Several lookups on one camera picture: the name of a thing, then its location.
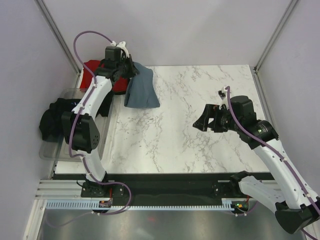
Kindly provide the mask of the blue-grey t-shirt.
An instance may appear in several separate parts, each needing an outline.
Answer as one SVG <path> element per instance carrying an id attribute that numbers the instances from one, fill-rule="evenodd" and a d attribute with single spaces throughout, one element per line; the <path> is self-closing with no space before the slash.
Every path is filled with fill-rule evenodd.
<path id="1" fill-rule="evenodd" d="M 134 62 L 139 74 L 131 78 L 128 83 L 124 106 L 132 109 L 153 109 L 159 108 L 160 102 L 155 92 L 152 69 Z"/>

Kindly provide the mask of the black t-shirt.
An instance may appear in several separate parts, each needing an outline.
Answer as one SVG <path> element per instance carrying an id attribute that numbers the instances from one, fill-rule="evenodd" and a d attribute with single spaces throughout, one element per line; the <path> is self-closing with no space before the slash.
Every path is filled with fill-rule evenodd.
<path id="1" fill-rule="evenodd" d="M 39 130 L 43 141 L 52 142 L 63 133 L 62 114 L 70 112 L 79 102 L 80 98 L 58 98 L 49 105 L 40 120 Z"/>

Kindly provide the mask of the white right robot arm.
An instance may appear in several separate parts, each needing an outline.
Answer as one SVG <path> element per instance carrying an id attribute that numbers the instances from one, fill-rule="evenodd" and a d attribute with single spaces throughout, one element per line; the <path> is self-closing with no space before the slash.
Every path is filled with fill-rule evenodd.
<path id="1" fill-rule="evenodd" d="M 267 207 L 279 225 L 294 234 L 320 219 L 320 196 L 293 166 L 273 126 L 257 118 L 253 102 L 245 95 L 227 104 L 206 104 L 194 128 L 215 133 L 236 132 L 264 162 L 280 190 L 275 191 L 241 171 L 231 177 L 229 191 L 235 197 L 253 197 Z"/>

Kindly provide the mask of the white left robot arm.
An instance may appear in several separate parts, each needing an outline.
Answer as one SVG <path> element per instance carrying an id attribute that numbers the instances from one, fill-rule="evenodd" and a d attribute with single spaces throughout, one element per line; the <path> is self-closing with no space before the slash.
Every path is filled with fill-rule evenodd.
<path id="1" fill-rule="evenodd" d="M 94 182 L 92 191 L 99 197 L 109 193 L 110 185 L 103 180 L 107 173 L 98 152 L 101 135 L 95 119 L 105 97 L 119 78 L 129 79 L 138 73 L 126 42 L 112 42 L 105 48 L 102 66 L 92 73 L 90 86 L 83 98 L 72 110 L 65 111 L 61 116 L 69 156 L 80 158 L 86 179 Z"/>

